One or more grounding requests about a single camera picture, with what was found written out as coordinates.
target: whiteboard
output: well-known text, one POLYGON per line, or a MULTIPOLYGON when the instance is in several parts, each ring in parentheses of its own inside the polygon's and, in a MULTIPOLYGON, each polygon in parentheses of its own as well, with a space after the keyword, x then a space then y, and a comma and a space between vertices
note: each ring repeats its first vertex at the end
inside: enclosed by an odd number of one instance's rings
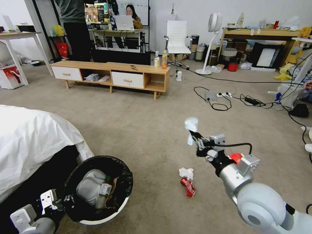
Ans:
POLYGON ((125 15, 127 5, 132 4, 137 16, 141 19, 141 23, 143 25, 149 24, 149 0, 117 0, 117 4, 120 15, 125 15))

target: beige carpet floor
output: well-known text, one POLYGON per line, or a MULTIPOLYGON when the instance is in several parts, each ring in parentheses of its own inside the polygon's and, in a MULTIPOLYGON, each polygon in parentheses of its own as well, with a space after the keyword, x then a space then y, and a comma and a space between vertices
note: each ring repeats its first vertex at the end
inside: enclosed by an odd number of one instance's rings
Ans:
MULTIPOLYGON (((186 63, 191 70, 202 65, 186 63)), ((118 157, 133 172, 130 199, 117 217, 102 225, 85 226, 66 216, 57 233, 260 233, 241 220, 214 168, 197 158, 196 149, 187 145, 184 120, 190 116, 199 119, 202 135, 221 132, 229 144, 252 143, 253 154, 261 160, 255 182, 273 187, 301 212, 312 202, 312 165, 304 151, 302 130, 285 111, 247 107, 236 101, 228 111, 214 111, 193 91, 195 86, 203 86, 216 93, 228 91, 236 97, 244 93, 270 102, 274 96, 267 91, 276 90, 278 84, 217 81, 183 70, 184 81, 171 77, 168 91, 154 101, 150 93, 115 90, 110 94, 108 88, 96 85, 70 83, 67 90, 45 66, 24 66, 24 70, 29 86, 0 89, 1 104, 60 115, 79 129, 95 155, 118 157), (197 192, 193 198, 188 198, 186 188, 180 185, 181 167, 194 168, 197 192)), ((273 75, 222 71, 212 76, 275 81, 273 75)), ((312 125, 311 117, 298 121, 312 125)), ((248 147, 228 148, 227 152, 247 153, 248 147)))

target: laptop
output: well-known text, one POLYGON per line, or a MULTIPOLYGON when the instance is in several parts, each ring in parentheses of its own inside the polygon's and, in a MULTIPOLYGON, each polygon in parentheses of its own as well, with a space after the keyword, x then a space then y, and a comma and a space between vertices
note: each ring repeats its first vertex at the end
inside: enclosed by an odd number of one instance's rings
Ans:
POLYGON ((134 31, 133 21, 131 16, 115 16, 117 30, 134 31))

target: white desk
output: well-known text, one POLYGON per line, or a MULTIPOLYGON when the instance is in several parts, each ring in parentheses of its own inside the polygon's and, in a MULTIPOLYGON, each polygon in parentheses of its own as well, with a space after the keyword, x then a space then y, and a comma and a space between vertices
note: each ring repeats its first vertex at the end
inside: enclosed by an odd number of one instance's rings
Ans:
MULTIPOLYGON (((300 38, 300 37, 293 37, 292 39, 295 41, 299 41, 299 42, 312 43, 312 39, 300 38)), ((306 59, 304 65, 302 66, 296 79, 294 80, 294 83, 300 83, 305 78, 305 75, 309 71, 311 65, 312 65, 312 55, 310 55, 306 59)))
POLYGON ((89 29, 89 31, 93 35, 93 40, 95 43, 96 49, 101 49, 101 50, 115 50, 115 51, 127 51, 127 52, 141 52, 141 35, 140 33, 144 31, 144 29, 135 29, 133 31, 131 30, 109 30, 109 29, 104 29, 104 30, 97 30, 97 29, 89 29), (120 48, 108 48, 108 47, 98 47, 95 36, 112 36, 112 37, 134 37, 138 38, 139 40, 139 49, 120 49, 120 48))
POLYGON ((36 45, 37 45, 37 47, 38 47, 38 49, 40 51, 41 56, 43 57, 43 60, 44 60, 44 62, 46 64, 46 66, 48 67, 48 70, 49 70, 50 74, 53 75, 53 72, 52 72, 52 69, 50 67, 48 58, 46 57, 45 51, 43 50, 43 48, 42 48, 42 46, 41 46, 41 44, 40 44, 40 42, 39 42, 39 40, 37 38, 37 34, 39 34, 39 33, 40 32, 34 32, 34 33, 33 32, 31 32, 31 33, 30 32, 21 32, 21 33, 20 32, 18 32, 18 33, 17 32, 14 32, 14 33, 12 33, 12 32, 8 32, 8 33, 7 32, 5 32, 5 33, 2 32, 2 33, 0 33, 0 40, 3 40, 4 43, 6 44, 7 49, 9 50, 9 52, 10 52, 10 54, 12 56, 12 59, 13 59, 13 61, 15 63, 15 66, 17 67, 17 69, 19 71, 19 74, 21 76, 21 80, 22 80, 24 85, 28 85, 28 81, 27 81, 27 78, 26 78, 26 76, 24 74, 22 66, 20 65, 19 59, 18 59, 15 51, 12 48, 12 44, 11 44, 10 40, 21 39, 21 38, 31 38, 32 37, 35 40, 35 42, 36 42, 36 45))

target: white bed sheet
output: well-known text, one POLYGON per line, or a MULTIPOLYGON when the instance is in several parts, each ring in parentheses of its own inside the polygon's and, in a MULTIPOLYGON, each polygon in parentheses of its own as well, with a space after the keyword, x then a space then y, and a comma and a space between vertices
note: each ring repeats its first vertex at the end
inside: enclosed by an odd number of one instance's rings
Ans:
POLYGON ((81 161, 94 156, 77 128, 58 115, 0 105, 0 203, 68 145, 77 146, 81 161))

